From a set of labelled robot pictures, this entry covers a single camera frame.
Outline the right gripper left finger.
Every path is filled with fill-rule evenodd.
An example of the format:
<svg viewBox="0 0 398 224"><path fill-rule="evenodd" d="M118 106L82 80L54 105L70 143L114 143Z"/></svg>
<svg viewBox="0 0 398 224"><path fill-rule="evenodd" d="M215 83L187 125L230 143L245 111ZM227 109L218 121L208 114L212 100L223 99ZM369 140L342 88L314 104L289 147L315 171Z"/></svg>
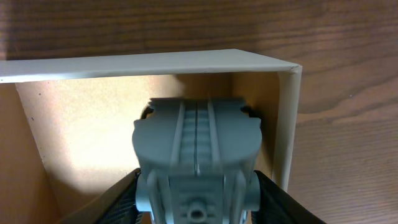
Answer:
<svg viewBox="0 0 398 224"><path fill-rule="evenodd" d="M61 224L140 223L142 213L136 207L139 168L111 186L102 195L65 218Z"/></svg>

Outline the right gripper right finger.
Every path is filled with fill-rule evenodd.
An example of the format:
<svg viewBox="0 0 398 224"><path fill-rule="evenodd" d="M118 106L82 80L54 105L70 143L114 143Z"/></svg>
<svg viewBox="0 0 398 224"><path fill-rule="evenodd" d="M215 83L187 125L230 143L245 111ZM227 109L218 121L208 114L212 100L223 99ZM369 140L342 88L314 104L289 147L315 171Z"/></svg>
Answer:
<svg viewBox="0 0 398 224"><path fill-rule="evenodd" d="M326 224L294 200L259 170L260 209L251 212L253 224Z"/></svg>

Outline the yellow grey toy truck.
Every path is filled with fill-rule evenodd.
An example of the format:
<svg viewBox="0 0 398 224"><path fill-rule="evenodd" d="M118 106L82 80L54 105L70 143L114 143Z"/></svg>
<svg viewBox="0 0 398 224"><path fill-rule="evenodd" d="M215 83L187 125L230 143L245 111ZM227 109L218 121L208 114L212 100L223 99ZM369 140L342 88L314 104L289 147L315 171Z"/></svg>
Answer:
<svg viewBox="0 0 398 224"><path fill-rule="evenodd" d="M243 100L154 98L132 143L136 206L153 223L244 223L259 209L261 120Z"/></svg>

